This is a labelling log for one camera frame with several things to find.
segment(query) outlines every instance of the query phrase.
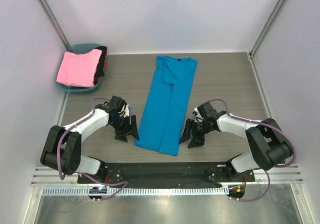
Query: white backdrop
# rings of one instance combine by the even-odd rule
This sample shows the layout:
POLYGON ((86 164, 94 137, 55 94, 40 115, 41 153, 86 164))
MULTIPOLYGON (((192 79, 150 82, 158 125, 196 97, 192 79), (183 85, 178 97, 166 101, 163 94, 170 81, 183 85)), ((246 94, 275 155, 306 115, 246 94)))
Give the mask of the white backdrop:
POLYGON ((21 224, 63 92, 63 45, 37 0, 0 0, 0 223, 21 224))
POLYGON ((320 0, 287 0, 255 60, 280 127, 297 147, 297 163, 320 223, 320 0))
POLYGON ((249 51, 277 0, 47 1, 71 44, 124 54, 249 51))

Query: blue pants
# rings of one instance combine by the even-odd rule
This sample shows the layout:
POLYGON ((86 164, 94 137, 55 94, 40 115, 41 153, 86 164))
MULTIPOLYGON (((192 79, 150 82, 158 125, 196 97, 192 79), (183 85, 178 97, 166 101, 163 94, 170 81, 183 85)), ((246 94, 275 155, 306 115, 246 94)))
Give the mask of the blue pants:
POLYGON ((158 56, 135 145, 176 156, 197 61, 158 56))

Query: pink cloth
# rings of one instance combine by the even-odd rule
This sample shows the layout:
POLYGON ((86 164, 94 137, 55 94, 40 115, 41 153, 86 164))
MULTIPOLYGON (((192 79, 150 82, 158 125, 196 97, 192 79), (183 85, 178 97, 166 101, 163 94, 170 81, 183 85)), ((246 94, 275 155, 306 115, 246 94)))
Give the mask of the pink cloth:
POLYGON ((99 49, 85 54, 65 52, 56 81, 66 86, 93 87, 101 54, 99 49))

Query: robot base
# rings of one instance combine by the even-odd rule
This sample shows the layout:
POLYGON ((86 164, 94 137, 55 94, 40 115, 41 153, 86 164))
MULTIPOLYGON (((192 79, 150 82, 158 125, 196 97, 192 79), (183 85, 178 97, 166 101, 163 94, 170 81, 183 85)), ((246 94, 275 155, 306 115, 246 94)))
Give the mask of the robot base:
MULTIPOLYGON (((230 178, 224 162, 192 163, 107 163, 108 179, 104 183, 128 181, 127 188, 219 188, 221 183, 254 182, 252 170, 230 178)), ((78 177, 79 184, 91 184, 86 177, 78 177)))

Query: teal basket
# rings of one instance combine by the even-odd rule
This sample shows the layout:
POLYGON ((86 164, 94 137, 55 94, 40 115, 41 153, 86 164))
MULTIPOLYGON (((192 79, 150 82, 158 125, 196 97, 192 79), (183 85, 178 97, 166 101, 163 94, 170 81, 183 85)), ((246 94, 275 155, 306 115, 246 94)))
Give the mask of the teal basket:
MULTIPOLYGON (((88 53, 91 50, 97 48, 101 46, 100 44, 97 43, 81 43, 81 44, 76 44, 71 46, 70 48, 67 49, 68 52, 72 52, 75 54, 84 54, 84 53, 88 53)), ((94 87, 90 87, 90 88, 83 88, 83 87, 70 87, 70 86, 66 86, 63 85, 61 83, 57 82, 58 88, 65 91, 65 92, 70 92, 70 93, 92 93, 94 91, 97 90, 97 88, 99 87, 100 83, 101 83, 101 78, 99 78, 98 83, 94 86, 94 87)))

